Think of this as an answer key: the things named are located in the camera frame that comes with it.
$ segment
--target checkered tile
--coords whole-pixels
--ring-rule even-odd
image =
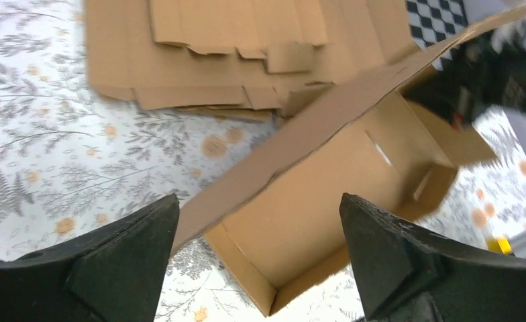
[[[407,11],[413,39],[422,48],[440,42],[467,26],[462,0],[407,0]],[[442,69],[451,57],[452,53],[448,52],[434,66]]]

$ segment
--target cardboard slot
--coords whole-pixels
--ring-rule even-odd
[[[391,163],[391,160],[389,160],[389,157],[384,152],[384,149],[382,149],[382,147],[379,144],[376,143],[376,141],[372,138],[372,135],[370,133],[368,133],[368,132],[366,132],[366,135],[368,136],[370,141],[372,141],[372,144],[374,144],[374,146],[376,147],[376,150],[378,150],[378,152],[380,152],[380,154],[382,155],[382,157],[384,158],[386,163],[389,164],[390,166],[393,166],[393,164]]]

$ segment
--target flattened cardboard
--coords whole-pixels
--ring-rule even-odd
[[[490,17],[328,91],[182,208],[174,251],[217,224],[205,237],[269,315],[348,263],[342,193],[410,221],[435,210],[459,166],[495,155],[396,91],[452,46],[524,16],[526,6]]]
[[[402,32],[392,27],[380,30],[373,17],[387,12],[387,8],[398,7],[402,10],[393,22],[407,25],[404,1],[293,0],[293,3],[305,4],[297,5],[299,13],[304,11],[299,16],[305,17],[299,20],[304,26],[303,38],[312,39],[309,42],[315,44],[327,37],[328,42],[315,48],[311,72],[267,74],[260,61],[243,59],[239,54],[203,56],[184,48],[155,43],[148,1],[85,1],[89,84],[102,95],[136,100],[143,109],[236,105],[237,109],[279,109],[282,116],[290,117],[302,109],[288,103],[292,101],[290,95],[294,90],[318,83],[342,84],[362,71],[389,61],[385,57],[391,54],[389,46],[380,41],[378,32],[381,36],[394,30],[396,34]],[[262,5],[291,2],[257,1]],[[315,8],[317,3],[326,36],[320,24],[317,27],[315,23],[320,18]],[[272,7],[267,13],[277,14]],[[165,10],[164,14],[174,14],[174,11]],[[279,27],[271,30],[272,34],[265,39],[280,33],[282,27]],[[174,41],[178,42],[184,44],[186,41]],[[392,41],[391,48],[403,53],[406,52],[404,46],[411,51],[414,44],[410,38],[399,38]],[[249,51],[242,50],[241,55],[248,55]],[[304,64],[291,70],[307,67],[308,64]]]

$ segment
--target fern pattern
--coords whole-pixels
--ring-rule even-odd
[[[269,123],[142,111],[101,97],[87,83],[83,26],[82,0],[0,1],[0,260],[166,194],[185,203],[274,132]],[[501,157],[463,169],[420,224],[482,247],[474,214],[502,233],[526,229],[526,159],[500,109],[478,130]],[[171,259],[165,281],[156,322],[263,320],[204,239]],[[269,321],[349,322],[361,307],[348,266]]]

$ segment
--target stack of cardboard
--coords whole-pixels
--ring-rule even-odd
[[[264,315],[348,264],[343,193],[414,221],[439,207],[460,166],[495,157],[474,129],[454,131],[401,91],[452,46],[526,15],[421,51],[403,0],[86,6],[89,78],[104,95],[214,114],[308,105],[184,205],[174,239],[172,253],[205,233]]]
[[[90,85],[143,109],[288,119],[416,48],[407,16],[387,14],[404,1],[87,0],[86,11]]]

